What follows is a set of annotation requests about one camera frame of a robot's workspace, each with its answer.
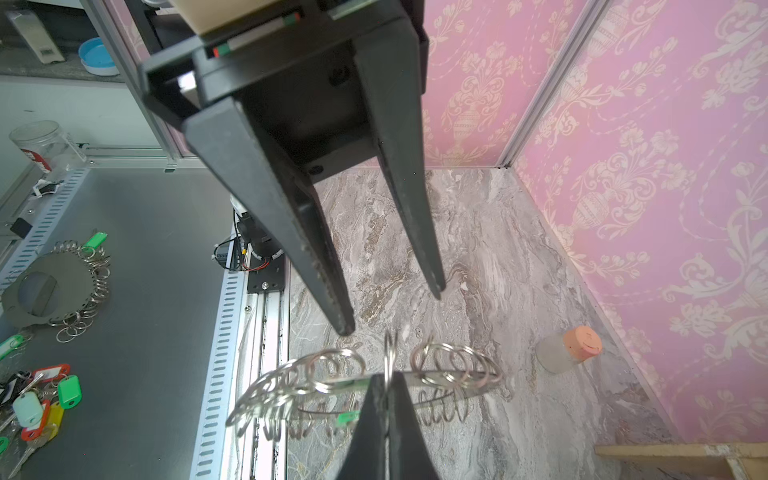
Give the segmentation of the spare keyring disc outside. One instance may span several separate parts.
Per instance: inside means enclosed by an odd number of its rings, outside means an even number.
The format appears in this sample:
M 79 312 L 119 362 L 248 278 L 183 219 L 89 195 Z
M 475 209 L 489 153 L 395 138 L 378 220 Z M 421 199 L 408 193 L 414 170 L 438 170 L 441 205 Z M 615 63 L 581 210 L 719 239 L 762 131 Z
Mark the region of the spare keyring disc outside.
M 3 288 L 1 307 L 19 330 L 55 328 L 56 341 L 70 343 L 93 325 L 110 295 L 111 257 L 108 234 L 95 232 L 87 241 L 58 241 Z

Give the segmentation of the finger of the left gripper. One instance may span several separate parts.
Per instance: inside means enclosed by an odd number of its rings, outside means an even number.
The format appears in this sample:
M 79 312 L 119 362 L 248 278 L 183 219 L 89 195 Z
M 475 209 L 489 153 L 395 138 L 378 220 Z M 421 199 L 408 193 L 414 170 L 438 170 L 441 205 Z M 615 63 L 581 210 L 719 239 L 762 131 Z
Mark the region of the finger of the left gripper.
M 377 158 L 432 295 L 446 288 L 426 189 L 418 35 L 408 19 L 354 40 Z
M 192 115 L 182 132 L 191 150 L 283 248 L 335 332 L 354 333 L 341 263 L 309 177 L 233 98 Z

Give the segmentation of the wooden two-tier shelf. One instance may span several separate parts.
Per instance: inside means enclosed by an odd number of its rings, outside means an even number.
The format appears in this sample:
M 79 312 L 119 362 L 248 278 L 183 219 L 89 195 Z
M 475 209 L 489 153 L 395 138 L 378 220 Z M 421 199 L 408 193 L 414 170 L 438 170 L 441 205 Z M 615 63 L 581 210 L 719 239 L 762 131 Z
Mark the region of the wooden two-tier shelf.
M 766 479 L 766 443 L 596 445 L 606 459 L 722 479 Z

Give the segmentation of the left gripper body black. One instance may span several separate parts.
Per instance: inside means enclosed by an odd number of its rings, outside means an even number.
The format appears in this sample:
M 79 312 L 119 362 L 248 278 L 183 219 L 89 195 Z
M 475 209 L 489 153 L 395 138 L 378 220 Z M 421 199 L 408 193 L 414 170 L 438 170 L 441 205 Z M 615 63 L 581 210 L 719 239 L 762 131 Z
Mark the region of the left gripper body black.
M 302 172 L 320 181 L 377 158 L 354 40 L 410 20 L 423 94 L 424 17 L 421 1 L 279 1 L 152 55 L 139 68 L 141 98 L 174 128 L 233 98 Z

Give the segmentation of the blue bowl outside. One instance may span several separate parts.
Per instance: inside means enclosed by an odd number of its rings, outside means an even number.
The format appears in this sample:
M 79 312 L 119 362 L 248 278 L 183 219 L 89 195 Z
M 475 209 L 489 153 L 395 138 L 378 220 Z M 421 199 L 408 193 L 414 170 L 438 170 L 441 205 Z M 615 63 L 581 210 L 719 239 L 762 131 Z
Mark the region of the blue bowl outside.
M 78 56 L 82 66 L 92 75 L 114 77 L 119 74 L 115 62 L 99 37 L 83 42 L 78 49 Z

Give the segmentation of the clear plastic jar outside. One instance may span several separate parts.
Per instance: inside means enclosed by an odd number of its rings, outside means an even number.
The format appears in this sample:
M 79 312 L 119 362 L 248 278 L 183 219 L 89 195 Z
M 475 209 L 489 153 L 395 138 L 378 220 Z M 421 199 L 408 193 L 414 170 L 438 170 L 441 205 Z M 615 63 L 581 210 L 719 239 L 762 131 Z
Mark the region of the clear plastic jar outside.
M 28 123 L 12 130 L 10 140 L 45 174 L 47 181 L 62 180 L 87 161 L 81 148 L 56 121 Z

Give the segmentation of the orange cap clear bottle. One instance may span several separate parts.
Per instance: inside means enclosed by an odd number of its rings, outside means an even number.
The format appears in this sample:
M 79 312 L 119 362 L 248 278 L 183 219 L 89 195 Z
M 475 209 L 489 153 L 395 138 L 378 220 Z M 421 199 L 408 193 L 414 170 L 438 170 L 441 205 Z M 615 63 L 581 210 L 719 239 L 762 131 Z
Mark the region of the orange cap clear bottle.
M 561 374 L 598 356 L 603 343 L 595 330 L 577 326 L 541 340 L 535 347 L 539 364 L 552 374 Z

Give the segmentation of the pile of tagged keys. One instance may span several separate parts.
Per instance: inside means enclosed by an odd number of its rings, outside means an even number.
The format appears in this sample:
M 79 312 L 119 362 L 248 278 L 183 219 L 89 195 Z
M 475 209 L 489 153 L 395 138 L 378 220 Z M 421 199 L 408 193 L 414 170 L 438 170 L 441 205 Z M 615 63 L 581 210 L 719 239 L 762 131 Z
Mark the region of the pile of tagged keys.
M 19 371 L 1 380 L 1 477 L 18 479 L 37 451 L 52 442 L 64 413 L 82 400 L 67 363 Z

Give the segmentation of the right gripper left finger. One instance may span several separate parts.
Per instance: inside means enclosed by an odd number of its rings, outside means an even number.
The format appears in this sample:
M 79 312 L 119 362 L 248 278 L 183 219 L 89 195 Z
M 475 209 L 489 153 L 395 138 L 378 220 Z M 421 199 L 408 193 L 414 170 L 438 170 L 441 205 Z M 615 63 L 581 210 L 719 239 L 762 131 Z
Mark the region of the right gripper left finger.
M 388 435 L 387 388 L 383 374 L 369 383 L 347 455 L 337 480 L 384 480 Z

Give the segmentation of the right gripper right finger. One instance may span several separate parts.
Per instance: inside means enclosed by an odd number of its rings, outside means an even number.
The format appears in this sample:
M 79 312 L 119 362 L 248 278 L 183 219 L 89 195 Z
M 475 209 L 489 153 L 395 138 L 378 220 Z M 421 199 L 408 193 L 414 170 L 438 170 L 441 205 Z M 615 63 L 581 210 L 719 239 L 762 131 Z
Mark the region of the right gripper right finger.
M 389 478 L 439 480 L 418 423 L 403 374 L 388 387 Z

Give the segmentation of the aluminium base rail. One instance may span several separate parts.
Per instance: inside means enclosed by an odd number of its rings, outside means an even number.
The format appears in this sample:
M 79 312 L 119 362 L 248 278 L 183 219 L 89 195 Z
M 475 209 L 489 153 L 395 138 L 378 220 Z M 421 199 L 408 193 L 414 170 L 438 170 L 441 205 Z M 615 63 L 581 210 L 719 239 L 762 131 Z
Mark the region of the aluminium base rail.
M 260 375 L 288 360 L 291 266 L 275 292 L 249 293 L 247 276 L 224 275 L 202 407 L 191 462 L 191 479 L 284 479 L 287 437 L 269 440 L 258 422 L 242 437 L 225 425 L 236 400 Z

